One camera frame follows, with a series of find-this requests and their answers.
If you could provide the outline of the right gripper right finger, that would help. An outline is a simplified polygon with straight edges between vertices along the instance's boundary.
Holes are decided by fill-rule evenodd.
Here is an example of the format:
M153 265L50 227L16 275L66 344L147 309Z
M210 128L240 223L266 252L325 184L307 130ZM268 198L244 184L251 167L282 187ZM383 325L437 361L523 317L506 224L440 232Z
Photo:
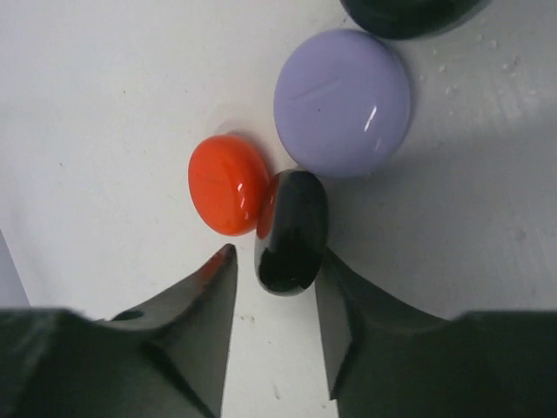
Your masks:
M315 281L325 374L341 417L471 417L452 322L425 313L326 251Z

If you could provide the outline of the purple round charging case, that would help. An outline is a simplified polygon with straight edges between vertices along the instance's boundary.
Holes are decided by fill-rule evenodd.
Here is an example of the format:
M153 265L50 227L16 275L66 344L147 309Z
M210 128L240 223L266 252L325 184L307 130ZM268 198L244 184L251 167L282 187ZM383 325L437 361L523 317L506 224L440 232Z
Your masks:
M359 30L328 30L286 60L275 86L273 116L295 163L321 177L375 170L402 145L412 109L411 85L396 54Z

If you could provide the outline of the black round charging case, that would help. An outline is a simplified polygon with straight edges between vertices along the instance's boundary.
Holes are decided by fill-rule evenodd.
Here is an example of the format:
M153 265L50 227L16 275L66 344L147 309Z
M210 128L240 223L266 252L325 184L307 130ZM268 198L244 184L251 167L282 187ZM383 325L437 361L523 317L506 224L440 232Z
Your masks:
M380 38L407 40L447 32L489 5L482 0L341 0L362 30Z

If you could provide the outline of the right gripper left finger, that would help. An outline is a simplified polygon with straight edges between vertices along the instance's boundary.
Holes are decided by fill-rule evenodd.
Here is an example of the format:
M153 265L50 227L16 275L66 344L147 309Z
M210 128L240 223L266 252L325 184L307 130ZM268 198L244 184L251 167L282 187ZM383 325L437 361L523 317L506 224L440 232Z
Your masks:
M94 416L221 416L237 288L237 249L226 244L175 285L95 321L118 353L93 392Z

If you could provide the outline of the red round charging case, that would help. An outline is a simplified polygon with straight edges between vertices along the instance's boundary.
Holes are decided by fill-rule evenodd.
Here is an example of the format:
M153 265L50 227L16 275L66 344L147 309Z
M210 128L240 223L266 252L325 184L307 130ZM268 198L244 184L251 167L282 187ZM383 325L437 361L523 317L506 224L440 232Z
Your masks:
M188 186L198 215L213 231L226 236L255 228L269 181L260 152L238 135L203 140L188 165Z

